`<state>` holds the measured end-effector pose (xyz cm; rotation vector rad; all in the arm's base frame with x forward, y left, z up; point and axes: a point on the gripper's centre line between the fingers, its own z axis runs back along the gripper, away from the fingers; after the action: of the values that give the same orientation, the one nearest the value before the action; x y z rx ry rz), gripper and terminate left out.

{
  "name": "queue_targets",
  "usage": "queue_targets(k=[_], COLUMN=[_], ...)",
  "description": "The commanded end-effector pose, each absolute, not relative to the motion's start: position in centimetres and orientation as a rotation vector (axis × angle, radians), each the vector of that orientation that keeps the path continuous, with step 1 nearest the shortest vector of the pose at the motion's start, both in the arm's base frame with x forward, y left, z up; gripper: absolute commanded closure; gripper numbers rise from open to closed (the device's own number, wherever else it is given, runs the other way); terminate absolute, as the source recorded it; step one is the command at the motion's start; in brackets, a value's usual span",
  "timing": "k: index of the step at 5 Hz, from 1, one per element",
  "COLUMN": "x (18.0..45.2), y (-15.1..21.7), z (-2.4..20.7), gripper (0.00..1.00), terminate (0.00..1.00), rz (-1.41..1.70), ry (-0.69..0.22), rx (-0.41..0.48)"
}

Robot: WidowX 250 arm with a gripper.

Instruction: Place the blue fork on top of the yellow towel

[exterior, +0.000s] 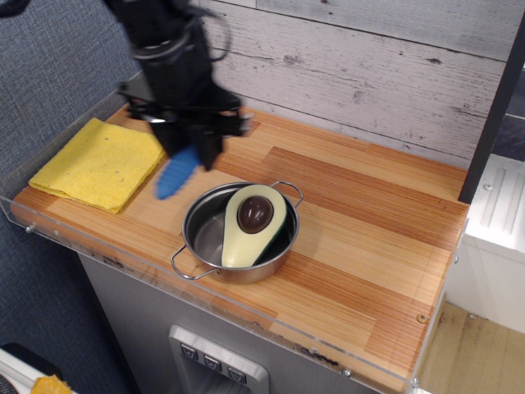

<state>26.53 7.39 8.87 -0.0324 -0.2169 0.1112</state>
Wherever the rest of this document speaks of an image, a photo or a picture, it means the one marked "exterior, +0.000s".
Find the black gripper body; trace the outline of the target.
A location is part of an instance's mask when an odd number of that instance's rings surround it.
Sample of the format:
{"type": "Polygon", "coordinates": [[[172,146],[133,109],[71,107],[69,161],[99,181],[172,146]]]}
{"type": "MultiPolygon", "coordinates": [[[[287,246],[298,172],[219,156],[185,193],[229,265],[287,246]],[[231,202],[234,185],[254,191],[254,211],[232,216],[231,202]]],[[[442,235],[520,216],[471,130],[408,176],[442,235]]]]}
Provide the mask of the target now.
{"type": "Polygon", "coordinates": [[[202,37],[184,36],[156,46],[131,48],[142,73],[118,88],[136,117],[153,123],[189,121],[220,136],[241,136],[250,119],[241,102],[212,78],[212,59],[202,37]]]}

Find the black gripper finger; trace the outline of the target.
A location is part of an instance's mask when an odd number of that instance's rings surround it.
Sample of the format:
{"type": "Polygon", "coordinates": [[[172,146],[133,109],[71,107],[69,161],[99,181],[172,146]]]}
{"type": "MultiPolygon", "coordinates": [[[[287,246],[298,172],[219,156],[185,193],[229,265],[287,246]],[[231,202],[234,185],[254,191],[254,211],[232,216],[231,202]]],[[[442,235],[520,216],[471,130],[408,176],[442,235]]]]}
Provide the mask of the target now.
{"type": "Polygon", "coordinates": [[[206,171],[210,171],[223,150],[222,135],[208,128],[197,131],[197,149],[206,171]]]}
{"type": "Polygon", "coordinates": [[[191,144],[187,130],[178,121],[155,120],[150,123],[150,126],[169,158],[191,144]]]}

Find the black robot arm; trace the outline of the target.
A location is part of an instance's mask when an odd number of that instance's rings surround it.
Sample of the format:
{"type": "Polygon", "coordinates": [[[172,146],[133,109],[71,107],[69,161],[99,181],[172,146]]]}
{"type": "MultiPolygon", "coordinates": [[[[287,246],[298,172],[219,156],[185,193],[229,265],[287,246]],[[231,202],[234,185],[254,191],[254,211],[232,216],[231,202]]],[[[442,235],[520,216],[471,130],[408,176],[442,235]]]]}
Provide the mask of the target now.
{"type": "Polygon", "coordinates": [[[193,146],[211,169],[226,136],[241,136],[248,120],[238,96],[213,79],[228,54],[231,30],[222,16],[188,1],[108,1],[126,32],[141,74],[118,88],[134,119],[148,122],[169,156],[193,146]]]}

